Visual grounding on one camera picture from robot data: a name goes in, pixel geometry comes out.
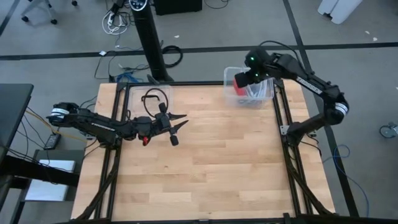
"white cable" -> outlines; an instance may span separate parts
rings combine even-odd
[[[106,19],[106,17],[107,17],[108,15],[109,15],[109,17],[111,17],[111,16],[112,16],[112,12],[109,11],[109,12],[102,18],[102,29],[104,30],[104,32],[105,32],[106,34],[109,34],[109,35],[120,35],[120,34],[124,33],[125,31],[127,31],[128,26],[127,26],[127,24],[124,24],[124,23],[123,23],[123,20],[122,20],[122,16],[121,16],[121,15],[119,15],[119,26],[118,26],[118,27],[115,27],[115,28],[111,28],[111,26],[108,24],[108,30],[109,30],[109,31],[107,31],[107,30],[105,29],[104,22],[105,22],[105,19]],[[118,31],[122,26],[125,26],[125,27],[124,27],[124,30],[123,30],[123,31],[120,31],[120,32],[116,32],[116,31]]]

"black desk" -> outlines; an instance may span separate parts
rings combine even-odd
[[[32,84],[0,84],[0,145],[10,147],[32,94]],[[0,163],[7,150],[0,147]]]
[[[0,84],[0,210],[9,189],[26,189],[29,179],[69,186],[77,186],[79,181],[78,174],[7,155],[7,147],[14,139],[32,90],[31,84]]]

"chair leg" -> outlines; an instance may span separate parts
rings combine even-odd
[[[53,13],[53,10],[51,9],[50,1],[49,0],[44,0],[44,2],[47,5],[47,12],[48,12],[48,14],[49,14],[49,16],[51,18],[51,23],[52,24],[57,24],[57,20],[54,18],[54,13]]]
[[[33,0],[26,9],[21,13],[22,16],[25,16],[29,11],[37,7],[40,3],[44,2],[45,0]]]

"blue cable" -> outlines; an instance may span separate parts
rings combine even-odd
[[[348,150],[348,154],[346,156],[336,156],[336,151],[339,147],[345,147]],[[344,145],[344,144],[340,144],[338,146],[335,147],[335,150],[333,151],[333,156],[325,159],[324,161],[322,161],[322,163],[327,162],[328,160],[333,158],[333,162],[335,163],[337,169],[344,174],[350,181],[352,181],[354,184],[356,184],[359,189],[361,189],[363,195],[365,196],[365,200],[366,200],[366,217],[369,218],[369,210],[370,210],[370,204],[369,204],[369,199],[368,196],[366,195],[365,191],[363,190],[363,188],[360,186],[359,183],[357,183],[357,181],[355,181],[354,179],[352,179],[350,176],[348,176],[345,172],[343,172],[343,170],[340,168],[340,166],[337,164],[336,162],[336,158],[349,158],[349,155],[351,154],[351,150],[349,149],[348,146]]]
[[[116,77],[116,82],[119,83],[123,78],[127,78],[132,83],[139,83],[140,81],[144,81],[141,78],[134,78],[132,74],[133,72],[124,72]]]

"metal bracket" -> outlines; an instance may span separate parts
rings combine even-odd
[[[286,135],[287,134],[287,130],[289,129],[289,125],[281,125],[279,126],[280,129],[280,134],[281,135]],[[317,132],[316,131],[312,131],[310,133],[307,133],[310,137],[316,137],[317,136]]]
[[[289,125],[281,125],[279,126],[280,129],[280,134],[281,135],[286,135],[287,134],[287,130],[289,129]]]

